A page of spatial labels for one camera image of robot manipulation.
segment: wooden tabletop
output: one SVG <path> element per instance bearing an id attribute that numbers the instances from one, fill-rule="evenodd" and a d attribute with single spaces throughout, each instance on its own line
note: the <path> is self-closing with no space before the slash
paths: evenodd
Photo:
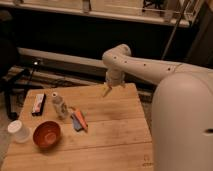
<path id="1" fill-rule="evenodd" d="M 58 92 L 71 106 L 81 109 L 88 133 L 76 132 L 72 120 L 59 120 L 51 103 Z M 115 87 L 105 98 L 103 85 L 28 92 L 20 120 L 34 129 L 44 121 L 60 124 L 62 138 L 49 151 L 41 151 L 32 137 L 23 144 L 11 142 L 2 171 L 153 171 L 152 140 L 134 84 Z M 37 93 L 47 95 L 43 115 L 31 115 Z"/>

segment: paper cup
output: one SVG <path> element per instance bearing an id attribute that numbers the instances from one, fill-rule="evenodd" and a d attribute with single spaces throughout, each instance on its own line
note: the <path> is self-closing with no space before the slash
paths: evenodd
<path id="1" fill-rule="evenodd" d="M 24 143 L 30 137 L 30 129 L 20 120 L 11 122 L 7 127 L 7 131 L 13 136 L 14 141 L 18 143 Z"/>

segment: carrot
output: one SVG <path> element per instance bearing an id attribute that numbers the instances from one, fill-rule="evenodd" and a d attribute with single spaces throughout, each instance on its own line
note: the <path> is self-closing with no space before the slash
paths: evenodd
<path id="1" fill-rule="evenodd" d="M 87 132 L 88 131 L 88 126 L 87 126 L 87 123 L 86 123 L 81 111 L 79 109 L 76 109 L 74 111 L 74 114 L 75 114 L 76 118 L 78 119 L 79 123 L 81 124 L 81 126 Z"/>

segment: bowl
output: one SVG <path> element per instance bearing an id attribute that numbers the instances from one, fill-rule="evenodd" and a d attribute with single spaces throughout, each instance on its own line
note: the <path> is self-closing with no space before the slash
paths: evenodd
<path id="1" fill-rule="evenodd" d="M 53 121 L 40 124 L 33 133 L 33 141 L 41 149 L 52 147 L 60 140 L 60 137 L 61 128 Z"/>

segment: plastic bottle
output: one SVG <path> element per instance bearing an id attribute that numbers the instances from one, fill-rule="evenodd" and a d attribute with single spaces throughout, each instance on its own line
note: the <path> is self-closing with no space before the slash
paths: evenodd
<path id="1" fill-rule="evenodd" d="M 65 119 L 68 115 L 67 105 L 63 101 L 63 98 L 58 95 L 57 92 L 52 93 L 52 104 L 56 113 L 60 119 Z"/>

